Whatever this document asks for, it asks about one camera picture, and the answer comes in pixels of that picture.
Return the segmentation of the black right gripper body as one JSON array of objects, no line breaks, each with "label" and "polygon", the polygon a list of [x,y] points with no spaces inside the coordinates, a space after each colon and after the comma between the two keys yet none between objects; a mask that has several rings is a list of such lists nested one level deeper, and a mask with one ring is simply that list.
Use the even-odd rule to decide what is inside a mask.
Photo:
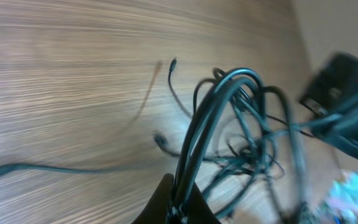
[{"label": "black right gripper body", "polygon": [[299,103],[316,116],[344,114],[358,106],[358,58],[334,54],[311,80]]}]

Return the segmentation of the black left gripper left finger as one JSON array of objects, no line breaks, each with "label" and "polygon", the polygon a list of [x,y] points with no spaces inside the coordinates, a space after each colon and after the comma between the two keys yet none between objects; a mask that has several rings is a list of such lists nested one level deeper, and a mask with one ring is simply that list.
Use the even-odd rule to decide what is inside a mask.
[{"label": "black left gripper left finger", "polygon": [[147,202],[143,211],[132,224],[166,224],[170,211],[174,176],[165,174]]}]

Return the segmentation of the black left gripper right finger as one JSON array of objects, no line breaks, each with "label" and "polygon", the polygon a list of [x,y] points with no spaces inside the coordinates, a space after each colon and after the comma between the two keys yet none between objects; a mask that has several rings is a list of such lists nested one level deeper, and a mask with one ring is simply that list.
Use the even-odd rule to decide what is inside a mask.
[{"label": "black left gripper right finger", "polygon": [[195,184],[188,199],[186,215],[189,224],[220,224]]}]

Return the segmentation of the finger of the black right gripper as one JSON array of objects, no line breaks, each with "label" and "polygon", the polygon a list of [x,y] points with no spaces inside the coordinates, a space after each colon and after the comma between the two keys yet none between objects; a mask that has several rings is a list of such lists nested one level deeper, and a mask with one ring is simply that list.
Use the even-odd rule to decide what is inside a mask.
[{"label": "finger of the black right gripper", "polygon": [[358,83],[337,91],[331,120],[312,129],[318,138],[358,160]]}]

